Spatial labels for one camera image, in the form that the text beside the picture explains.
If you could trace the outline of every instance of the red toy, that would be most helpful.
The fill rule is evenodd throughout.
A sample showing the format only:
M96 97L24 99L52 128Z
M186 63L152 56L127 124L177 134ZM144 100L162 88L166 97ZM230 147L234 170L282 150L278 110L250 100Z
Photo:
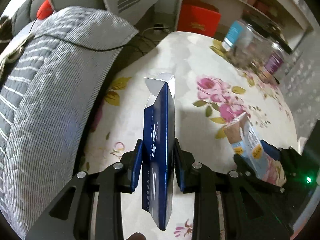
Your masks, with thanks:
M53 9L49 3L49 0L45 0L40 6L37 12L37 19L43 20L49 17L53 13Z

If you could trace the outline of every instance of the metal screw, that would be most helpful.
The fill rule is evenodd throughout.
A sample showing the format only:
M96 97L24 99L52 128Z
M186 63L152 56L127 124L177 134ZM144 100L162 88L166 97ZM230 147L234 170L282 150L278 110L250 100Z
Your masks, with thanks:
M82 178L84 178L85 177L85 172L84 171L79 171L78 173L77 173L77 178L78 179L82 179Z
M229 172L229 175L233 178L237 178L239 177L239 173L237 171L230 171Z
M194 167L195 169L200 169L202 167L202 164L199 162L195 162L192 164L192 167Z
M115 163L115 164L113 164L113 168L114 168L115 170L122 169L122 167L123 167L123 164L122 164L122 163Z

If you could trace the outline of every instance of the table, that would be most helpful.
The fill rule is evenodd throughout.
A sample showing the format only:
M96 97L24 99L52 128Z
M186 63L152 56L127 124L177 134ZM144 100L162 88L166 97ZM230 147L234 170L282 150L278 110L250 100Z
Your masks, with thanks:
M149 97L143 77L161 72L175 76L175 136L181 149L191 152L196 161L222 173L236 167L222 127L244 111L260 139L297 150L292 114L281 92L255 74L235 69L210 49L213 42L199 34L174 32L120 71L96 114L80 169L102 171L134 149L143 136L144 106ZM141 232L147 240L191 240L194 195L183 195L174 181L172 214L165 232L141 208L141 179L134 194L122 194L125 239ZM223 226L220 229L224 239Z

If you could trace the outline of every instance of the finger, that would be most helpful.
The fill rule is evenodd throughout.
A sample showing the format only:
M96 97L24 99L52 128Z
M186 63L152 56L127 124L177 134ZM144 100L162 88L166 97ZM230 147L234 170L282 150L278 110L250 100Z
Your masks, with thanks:
M127 240L146 240L146 238L143 234L136 232L132 236L130 236Z

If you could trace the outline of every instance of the blue cardboard box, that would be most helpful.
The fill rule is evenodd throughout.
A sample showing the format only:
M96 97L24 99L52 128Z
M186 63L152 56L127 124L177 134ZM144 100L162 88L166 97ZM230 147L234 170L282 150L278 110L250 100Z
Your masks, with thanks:
M142 208L165 230L172 207L174 145L174 76L146 78L151 93L144 110Z

